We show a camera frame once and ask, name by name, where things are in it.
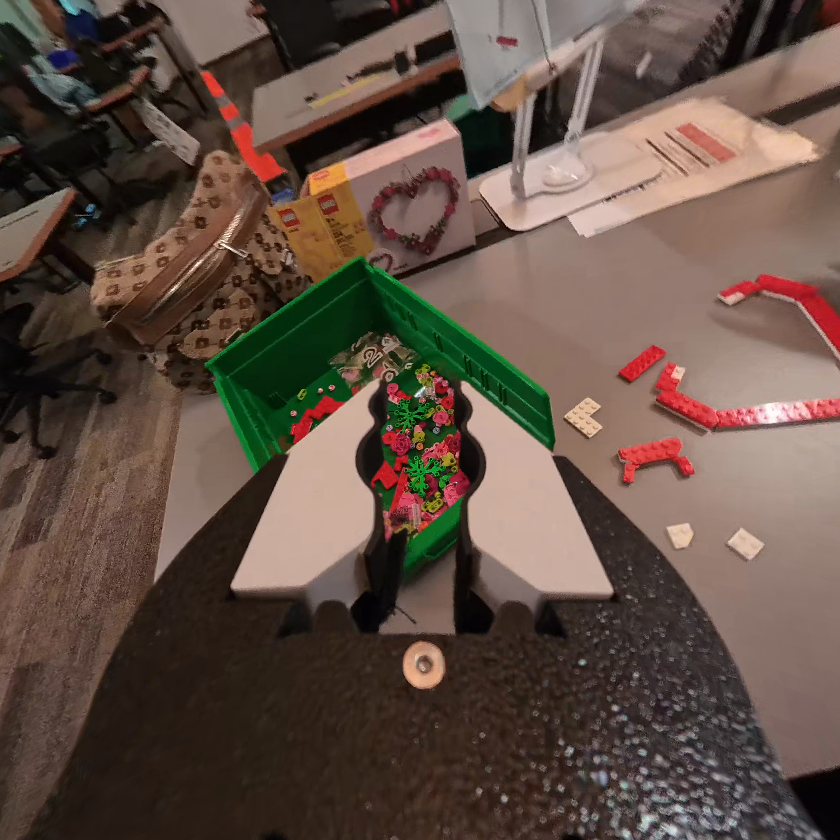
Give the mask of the small wood-edged side table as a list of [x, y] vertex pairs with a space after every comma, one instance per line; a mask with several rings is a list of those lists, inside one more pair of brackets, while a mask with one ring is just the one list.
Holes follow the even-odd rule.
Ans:
[[89, 286], [96, 270], [60, 240], [60, 225], [77, 197], [72, 187], [51, 193], [1, 219], [1, 282], [19, 278], [36, 258], [55, 257]]

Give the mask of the green plastic bin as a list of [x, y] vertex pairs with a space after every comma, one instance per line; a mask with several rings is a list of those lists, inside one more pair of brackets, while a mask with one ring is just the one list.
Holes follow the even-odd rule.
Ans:
[[[443, 361], [445, 371], [455, 375], [461, 455], [469, 408], [460, 386], [466, 382], [552, 450], [550, 399], [541, 386], [414, 291], [355, 259], [208, 363], [255, 470], [291, 451], [284, 429], [299, 392], [327, 374], [329, 358], [371, 331], [394, 334], [415, 351]], [[478, 463], [477, 444], [468, 442], [467, 465], [462, 467], [469, 487]]]

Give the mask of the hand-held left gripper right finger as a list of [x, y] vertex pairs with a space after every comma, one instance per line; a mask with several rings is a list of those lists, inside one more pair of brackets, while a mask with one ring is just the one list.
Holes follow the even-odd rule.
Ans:
[[467, 592], [492, 612], [507, 603], [537, 617], [552, 602], [609, 601], [614, 589], [553, 452], [464, 383], [469, 408], [462, 428], [462, 465], [475, 442], [476, 478], [463, 498]]

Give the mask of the clear plastic bag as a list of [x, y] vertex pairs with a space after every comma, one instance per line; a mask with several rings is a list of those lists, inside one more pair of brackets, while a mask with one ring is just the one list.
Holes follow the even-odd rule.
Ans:
[[364, 386], [378, 380], [393, 382], [413, 367], [417, 352], [389, 332], [367, 332], [329, 361], [339, 378], [349, 387]]

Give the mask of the white paper sign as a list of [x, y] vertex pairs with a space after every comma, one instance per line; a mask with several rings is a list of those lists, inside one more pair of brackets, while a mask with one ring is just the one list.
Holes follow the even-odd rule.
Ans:
[[193, 166], [202, 146], [195, 137], [182, 129], [153, 103], [142, 98], [134, 106], [145, 128], [185, 165]]

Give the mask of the red rectangular lego plate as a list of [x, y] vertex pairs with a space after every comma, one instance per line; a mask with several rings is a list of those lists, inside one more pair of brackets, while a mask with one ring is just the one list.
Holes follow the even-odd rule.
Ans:
[[626, 383], [635, 382], [640, 376], [653, 368], [666, 357], [667, 351], [656, 344], [649, 345], [645, 350], [627, 362], [617, 373]]

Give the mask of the orange safety cone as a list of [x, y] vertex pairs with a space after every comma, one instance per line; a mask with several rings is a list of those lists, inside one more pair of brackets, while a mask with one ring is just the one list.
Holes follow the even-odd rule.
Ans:
[[226, 123], [228, 132], [239, 156], [253, 173], [264, 184], [269, 184], [286, 175], [287, 170], [280, 166], [271, 154], [256, 151], [254, 134], [250, 124], [243, 119], [237, 106], [227, 95], [215, 76], [208, 70], [202, 70], [201, 78], [205, 83], [206, 89], [215, 100], [217, 109]]

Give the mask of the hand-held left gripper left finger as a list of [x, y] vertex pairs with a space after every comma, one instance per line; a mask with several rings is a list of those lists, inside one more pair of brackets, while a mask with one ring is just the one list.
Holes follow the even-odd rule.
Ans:
[[242, 557], [231, 592], [315, 612], [325, 602], [388, 613], [403, 541], [387, 541], [371, 486], [383, 461], [387, 390], [373, 381], [294, 444]]

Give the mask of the black office chair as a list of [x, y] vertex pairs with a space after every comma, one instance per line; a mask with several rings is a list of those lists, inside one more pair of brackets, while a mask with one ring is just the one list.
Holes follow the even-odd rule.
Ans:
[[44, 364], [40, 350], [45, 343], [23, 344], [23, 332], [35, 312], [31, 302], [21, 302], [2, 311], [1, 315], [1, 438], [9, 445], [20, 439], [12, 429], [12, 422], [19, 414], [26, 415], [28, 440], [38, 459], [52, 459], [56, 447], [44, 444], [40, 438], [42, 403], [56, 400], [65, 393], [90, 393], [100, 404], [117, 402], [116, 393], [91, 383], [68, 382], [63, 375], [89, 360], [99, 364], [112, 363], [110, 353], [98, 347], [89, 347], [53, 364]]

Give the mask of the red lego arc assembly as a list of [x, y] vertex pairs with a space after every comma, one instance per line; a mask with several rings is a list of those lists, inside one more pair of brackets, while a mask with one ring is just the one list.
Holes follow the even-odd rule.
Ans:
[[733, 307], [755, 296], [774, 298], [795, 305], [808, 319], [835, 359], [839, 359], [838, 310], [823, 297], [817, 286], [762, 274], [754, 280], [744, 280], [721, 290], [717, 299], [725, 306]]
[[839, 398], [771, 402], [756, 406], [715, 409], [677, 391], [661, 392], [657, 406], [708, 432], [832, 422], [839, 419]]

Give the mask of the white lego box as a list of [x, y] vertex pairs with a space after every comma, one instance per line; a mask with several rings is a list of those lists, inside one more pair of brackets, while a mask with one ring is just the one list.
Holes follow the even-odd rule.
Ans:
[[311, 173], [276, 220], [315, 282], [359, 257], [399, 277], [475, 246], [467, 181], [460, 133], [441, 119]]

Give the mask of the beige corner lego plate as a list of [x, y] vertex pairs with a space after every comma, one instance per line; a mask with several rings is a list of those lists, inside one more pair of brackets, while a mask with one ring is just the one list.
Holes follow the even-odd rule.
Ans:
[[601, 408], [598, 402], [586, 397], [564, 414], [563, 420], [584, 437], [591, 439], [602, 430], [602, 425], [595, 418]]

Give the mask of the red lego bracket assembly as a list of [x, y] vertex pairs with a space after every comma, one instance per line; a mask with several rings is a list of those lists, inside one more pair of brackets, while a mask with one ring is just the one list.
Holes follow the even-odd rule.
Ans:
[[616, 452], [623, 465], [623, 483], [632, 485], [638, 469], [659, 463], [675, 465], [683, 477], [695, 475], [689, 458], [682, 454], [683, 442], [679, 437], [668, 437], [645, 444], [619, 448]]

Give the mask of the pile of small lego pieces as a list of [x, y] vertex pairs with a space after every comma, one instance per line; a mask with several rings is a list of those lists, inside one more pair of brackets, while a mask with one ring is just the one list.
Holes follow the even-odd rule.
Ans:
[[[329, 361], [327, 374], [302, 389], [288, 411], [284, 431], [293, 445], [368, 385], [349, 387]], [[445, 371], [443, 361], [417, 352], [410, 370], [384, 384], [383, 461], [371, 486], [382, 499], [385, 536], [406, 536], [406, 567], [413, 569], [453, 543], [460, 499], [469, 488], [461, 464], [455, 375]]]

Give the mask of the brown patterned bag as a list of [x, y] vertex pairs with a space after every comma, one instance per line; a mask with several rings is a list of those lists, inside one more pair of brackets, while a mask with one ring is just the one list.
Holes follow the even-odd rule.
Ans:
[[115, 346], [141, 354], [176, 389], [207, 395], [208, 362], [312, 284], [257, 175], [216, 150], [167, 231], [96, 268], [91, 305]]

